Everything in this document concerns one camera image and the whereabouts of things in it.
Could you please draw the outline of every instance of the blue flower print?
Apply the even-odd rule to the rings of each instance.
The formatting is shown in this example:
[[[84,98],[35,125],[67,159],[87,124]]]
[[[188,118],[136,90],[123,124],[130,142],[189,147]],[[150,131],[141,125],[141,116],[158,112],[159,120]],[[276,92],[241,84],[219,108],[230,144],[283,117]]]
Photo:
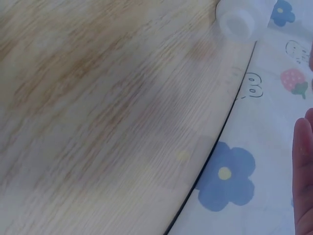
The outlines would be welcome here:
[[[254,184],[248,179],[254,170],[251,153],[218,142],[196,185],[200,203],[213,212],[221,211],[229,202],[247,204],[254,195]]]
[[[270,18],[273,19],[274,23],[280,27],[284,27],[287,22],[292,23],[295,21],[292,6],[285,0],[278,0]]]

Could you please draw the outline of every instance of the wooden table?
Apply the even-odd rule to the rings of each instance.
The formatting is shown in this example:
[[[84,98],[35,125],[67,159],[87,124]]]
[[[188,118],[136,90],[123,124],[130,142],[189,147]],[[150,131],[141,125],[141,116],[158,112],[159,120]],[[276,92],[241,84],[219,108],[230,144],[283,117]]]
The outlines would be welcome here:
[[[253,45],[217,0],[0,2],[0,234],[161,235]]]

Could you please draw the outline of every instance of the green strawberry leaf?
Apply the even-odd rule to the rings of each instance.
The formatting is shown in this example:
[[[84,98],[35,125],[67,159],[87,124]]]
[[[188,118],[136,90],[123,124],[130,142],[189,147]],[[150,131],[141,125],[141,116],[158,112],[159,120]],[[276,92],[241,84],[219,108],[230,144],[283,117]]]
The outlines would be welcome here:
[[[308,83],[307,82],[304,82],[304,83],[297,83],[295,86],[294,86],[294,89],[291,91],[292,94],[300,94],[302,95],[302,98],[305,99],[305,92],[307,91],[308,89]]]

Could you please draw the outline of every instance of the red strawberry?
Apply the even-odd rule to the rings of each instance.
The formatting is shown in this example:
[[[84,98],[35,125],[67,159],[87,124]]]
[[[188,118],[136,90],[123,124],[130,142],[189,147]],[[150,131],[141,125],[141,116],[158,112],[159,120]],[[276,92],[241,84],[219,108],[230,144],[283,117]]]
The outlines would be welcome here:
[[[290,69],[282,72],[280,79],[285,89],[292,94],[300,94],[305,99],[305,92],[308,89],[308,83],[305,76],[297,69]]]

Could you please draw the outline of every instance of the hand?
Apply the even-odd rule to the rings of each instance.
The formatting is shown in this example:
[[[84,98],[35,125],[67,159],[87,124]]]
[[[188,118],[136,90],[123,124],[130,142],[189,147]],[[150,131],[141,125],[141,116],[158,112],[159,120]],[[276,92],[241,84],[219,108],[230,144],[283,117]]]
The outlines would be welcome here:
[[[312,50],[311,50],[311,53],[310,53],[310,68],[311,70],[313,71],[313,45],[312,45]]]
[[[295,124],[292,166],[295,234],[313,235],[313,109]]]

